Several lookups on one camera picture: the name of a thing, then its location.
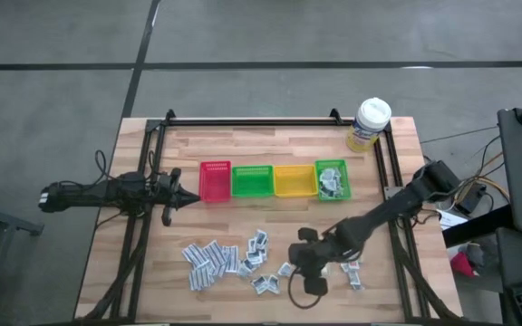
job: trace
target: green basket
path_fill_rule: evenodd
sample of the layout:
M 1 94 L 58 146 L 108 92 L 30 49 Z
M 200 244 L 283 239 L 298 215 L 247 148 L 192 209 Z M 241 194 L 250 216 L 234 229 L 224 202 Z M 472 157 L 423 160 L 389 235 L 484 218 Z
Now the green basket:
M 345 160 L 343 159 L 327 159 L 327 160 L 316 160 L 315 161 L 315 176 L 317 178 L 317 186 L 321 187 L 319 176 L 322 174 L 322 171 L 326 168 L 338 168 L 340 170 L 340 181 L 342 181 L 342 194 L 338 197 L 327 197 L 324 196 L 321 189 L 318 191 L 317 195 L 319 196 L 319 200 L 323 201 L 331 201 L 331 200 L 344 200 L 350 199 L 352 197 L 352 190 L 350 189 L 350 182 L 348 181 L 348 169 L 345 166 Z
M 275 193 L 272 166 L 233 167 L 231 179 L 233 197 L 268 197 Z

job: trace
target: plastic basket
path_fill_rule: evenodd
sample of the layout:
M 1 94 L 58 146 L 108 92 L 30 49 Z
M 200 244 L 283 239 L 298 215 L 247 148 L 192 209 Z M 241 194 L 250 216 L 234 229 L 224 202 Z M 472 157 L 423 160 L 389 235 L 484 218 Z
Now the plastic basket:
M 315 166 L 275 166 L 275 195 L 304 197 L 317 195 Z
M 344 200 L 352 197 L 352 190 L 350 189 L 350 182 L 348 181 L 348 168 L 345 166 L 345 160 L 343 159 L 327 159 L 327 160 L 316 160 L 315 161 L 315 176 L 317 184 L 319 185 L 319 176 L 322 171 L 326 168 L 338 168 L 340 170 L 340 181 L 342 181 L 343 192 L 338 197 L 327 197 L 323 196 L 322 192 L 318 193 L 319 199 L 323 201 L 330 200 Z
M 231 191 L 234 197 L 267 197 L 274 194 L 273 167 L 234 167 Z
M 200 162 L 198 195 L 208 203 L 225 202 L 231 198 L 231 162 Z

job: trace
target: wooden tabletop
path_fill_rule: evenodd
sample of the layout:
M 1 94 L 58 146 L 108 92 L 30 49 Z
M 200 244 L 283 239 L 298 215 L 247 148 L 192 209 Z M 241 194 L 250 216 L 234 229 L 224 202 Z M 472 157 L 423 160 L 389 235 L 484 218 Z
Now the wooden tabletop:
M 136 170 L 145 122 L 146 119 L 123 120 L 114 151 L 112 175 Z M 392 118 L 391 124 L 402 177 L 407 183 L 424 164 L 416 127 L 413 118 Z M 180 183 L 188 191 L 198 193 L 201 161 L 230 160 L 233 166 L 294 165 L 314 164 L 317 159 L 343 158 L 350 174 L 352 198 L 334 203 L 320 202 L 317 197 L 232 198 L 218 204 L 199 202 L 173 212 L 170 227 L 162 225 L 162 207 L 156 206 L 137 321 L 402 321 L 387 225 L 376 229 L 366 243 L 359 272 L 365 289 L 353 291 L 339 264 L 330 264 L 329 293 L 310 310 L 299 310 L 290 303 L 285 279 L 281 280 L 279 295 L 265 292 L 257 296 L 249 281 L 235 274 L 226 274 L 204 292 L 192 292 L 189 288 L 191 264 L 184 259 L 181 250 L 192 243 L 204 246 L 217 239 L 221 245 L 238 245 L 243 258 L 247 239 L 260 228 L 269 235 L 268 261 L 255 275 L 276 273 L 287 261 L 288 246 L 298 242 L 297 229 L 300 227 L 308 226 L 321 232 L 341 218 L 364 214 L 379 205 L 382 192 L 373 151 L 350 151 L 344 143 L 346 132 L 347 127 L 167 128 L 160 170 L 181 168 Z M 382 148 L 390 175 L 390 160 L 385 146 Z M 100 221 L 116 213 L 116 209 L 104 208 Z M 87 313 L 113 281 L 125 226 L 125 217 L 116 218 L 96 232 L 76 316 Z M 424 276 L 449 308 L 461 314 L 438 220 L 433 218 L 426 225 L 417 225 L 414 234 Z M 123 296 L 123 313 L 128 307 L 129 290 L 130 286 Z M 414 293 L 411 290 L 412 304 L 416 307 Z M 301 304 L 314 299 L 303 292 L 299 276 L 293 282 L 293 295 Z

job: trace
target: red basket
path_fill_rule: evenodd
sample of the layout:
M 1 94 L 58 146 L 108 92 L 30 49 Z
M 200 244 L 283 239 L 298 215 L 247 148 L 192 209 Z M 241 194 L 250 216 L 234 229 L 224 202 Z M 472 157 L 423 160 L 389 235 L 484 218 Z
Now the red basket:
M 231 198 L 231 162 L 200 162 L 198 177 L 200 200 L 209 203 L 228 201 Z

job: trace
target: red object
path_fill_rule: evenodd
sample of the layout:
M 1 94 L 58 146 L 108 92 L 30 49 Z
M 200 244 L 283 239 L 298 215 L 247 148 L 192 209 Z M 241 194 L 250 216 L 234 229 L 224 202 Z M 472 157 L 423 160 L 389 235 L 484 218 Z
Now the red object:
M 475 277 L 476 275 L 472 272 L 470 267 L 469 259 L 465 253 L 458 253 L 452 260 L 450 260 L 450 266 L 455 272 L 463 273 L 468 277 Z
M 231 162 L 200 162 L 198 195 L 208 203 L 226 202 L 231 199 Z

